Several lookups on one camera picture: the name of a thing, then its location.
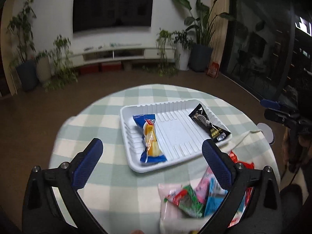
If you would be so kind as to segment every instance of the tray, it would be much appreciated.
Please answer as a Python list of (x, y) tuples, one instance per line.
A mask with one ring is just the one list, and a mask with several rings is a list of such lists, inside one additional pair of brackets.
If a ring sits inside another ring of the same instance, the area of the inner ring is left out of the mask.
[[(121, 108), (121, 129), (130, 168), (135, 172), (145, 173), (200, 156), (203, 141), (210, 137), (188, 116), (198, 104), (202, 104), (212, 124), (230, 132), (219, 118), (198, 99), (132, 105)], [(155, 132), (159, 147), (167, 158), (166, 162), (157, 164), (140, 162), (141, 154), (144, 151), (142, 131), (132, 118), (133, 115), (151, 113), (156, 116)], [(232, 134), (216, 144), (221, 146), (231, 139)]]

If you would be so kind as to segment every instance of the pink snack package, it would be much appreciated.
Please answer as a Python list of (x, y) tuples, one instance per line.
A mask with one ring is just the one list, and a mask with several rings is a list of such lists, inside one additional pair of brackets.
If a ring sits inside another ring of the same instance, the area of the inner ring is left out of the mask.
[(202, 204), (205, 204), (207, 201), (207, 190), (209, 189), (210, 179), (212, 177), (214, 177), (213, 171), (210, 169), (210, 167), (208, 167), (195, 189), (197, 199)]

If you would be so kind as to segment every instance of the round table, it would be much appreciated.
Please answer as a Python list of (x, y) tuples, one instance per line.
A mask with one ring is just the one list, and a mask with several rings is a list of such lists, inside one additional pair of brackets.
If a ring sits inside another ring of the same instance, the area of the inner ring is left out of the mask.
[[(108, 233), (130, 233), (140, 229), (159, 233), (160, 198), (158, 184), (189, 183), (195, 186), (204, 174), (203, 157), (149, 173), (135, 173), (128, 164), (121, 133), (120, 109), (126, 105), (150, 104), (196, 98), (208, 106), (232, 132), (233, 138), (256, 125), (241, 111), (225, 101), (197, 90), (173, 85), (142, 85), (104, 97), (67, 120), (54, 145), (49, 168), (70, 162), (94, 138), (103, 142), (104, 152), (88, 179), (78, 191), (90, 212)], [(280, 176), (273, 152), (262, 133), (250, 134), (234, 153), (238, 159), (254, 162), (256, 169), (270, 165)], [(59, 191), (54, 189), (66, 221), (74, 225)]]

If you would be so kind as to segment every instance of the cabinet drawer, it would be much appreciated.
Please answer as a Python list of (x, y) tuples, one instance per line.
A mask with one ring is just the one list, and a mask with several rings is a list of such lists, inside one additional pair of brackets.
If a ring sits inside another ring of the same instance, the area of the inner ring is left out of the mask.
[(82, 55), (69, 57), (69, 60), (73, 63), (74, 67), (79, 67), (79, 66), (83, 65), (83, 56)]
[[(166, 49), (168, 59), (174, 59), (174, 50)], [(160, 59), (160, 50), (145, 49), (145, 59)]]

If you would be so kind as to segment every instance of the tv stand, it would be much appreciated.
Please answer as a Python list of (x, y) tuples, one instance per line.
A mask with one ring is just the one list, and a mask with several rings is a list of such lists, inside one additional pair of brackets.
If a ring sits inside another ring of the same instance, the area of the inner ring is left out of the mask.
[[(171, 46), (165, 47), (168, 59), (174, 59), (174, 50)], [(103, 47), (101, 49), (92, 49), (74, 53), (69, 56), (74, 67), (80, 67), (87, 64), (122, 61), (122, 60), (153, 60), (160, 59), (160, 50), (156, 46), (116, 46)]]

